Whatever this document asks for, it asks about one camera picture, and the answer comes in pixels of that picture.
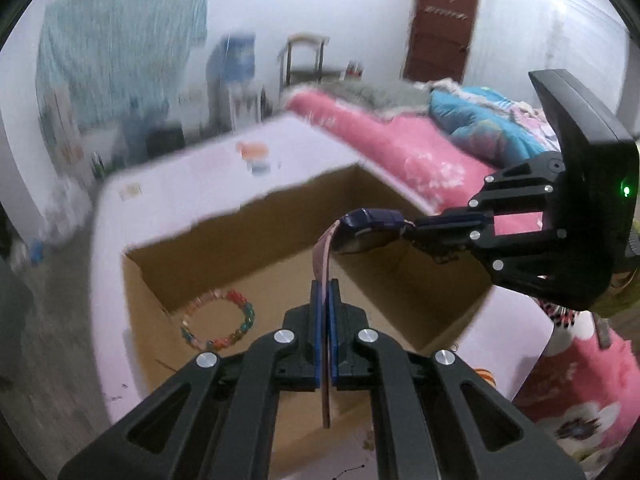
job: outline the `pink watch strap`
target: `pink watch strap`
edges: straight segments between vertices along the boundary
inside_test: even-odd
[[[331,251],[331,240],[340,225],[340,221],[335,221],[329,227],[320,239],[316,242],[312,251],[312,260],[314,268],[314,276],[320,283],[320,297],[322,298],[321,312],[321,344],[326,351],[321,353],[320,362],[320,392],[322,397],[322,426],[329,428],[331,426],[331,413],[329,410],[329,349],[326,344],[327,329],[327,287],[329,283],[329,254]]]

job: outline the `open cardboard box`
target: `open cardboard box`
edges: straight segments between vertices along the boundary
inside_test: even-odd
[[[175,238],[138,248],[123,258],[130,322],[149,390],[194,357],[179,324],[185,303],[212,288],[236,288],[254,305],[255,324],[222,356],[247,350],[282,326],[286,310],[308,303],[311,250],[325,229],[359,207],[393,208],[407,218],[421,212],[361,166],[323,174],[274,191],[238,211],[201,222]],[[462,332],[490,288],[471,257],[436,265],[405,242],[366,254],[334,258],[343,301],[362,307],[372,327],[407,350],[429,354]],[[191,320],[196,336],[226,336],[242,322],[219,301]],[[331,392],[332,428],[322,428],[319,393],[280,396],[271,473],[298,468],[370,417],[366,392]]]

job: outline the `wooden door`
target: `wooden door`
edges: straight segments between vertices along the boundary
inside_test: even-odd
[[[478,0],[415,0],[404,77],[462,81]]]

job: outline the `beaded bracelet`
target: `beaded bracelet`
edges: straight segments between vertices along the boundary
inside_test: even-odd
[[[227,300],[235,303],[244,314],[244,323],[240,325],[240,328],[238,328],[232,334],[229,334],[227,337],[203,342],[196,338],[196,336],[193,335],[193,332],[189,330],[189,322],[193,314],[195,314],[204,304],[209,303],[213,300]],[[229,348],[231,345],[235,345],[238,341],[240,341],[244,337],[244,334],[246,334],[246,332],[254,325],[254,320],[254,306],[249,303],[246,298],[237,290],[233,290],[232,288],[230,288],[228,291],[226,291],[226,293],[222,293],[222,291],[215,289],[210,290],[209,292],[205,292],[203,295],[198,296],[197,298],[195,298],[195,300],[191,300],[187,304],[186,311],[182,316],[182,326],[180,327],[180,332],[182,333],[182,337],[185,339],[185,341],[196,350],[199,350],[201,352],[219,352],[223,348]]]

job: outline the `plastic bag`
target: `plastic bag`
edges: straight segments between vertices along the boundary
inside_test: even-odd
[[[78,181],[69,176],[60,177],[45,208],[40,239],[54,246],[66,244],[84,226],[91,209],[89,194]]]

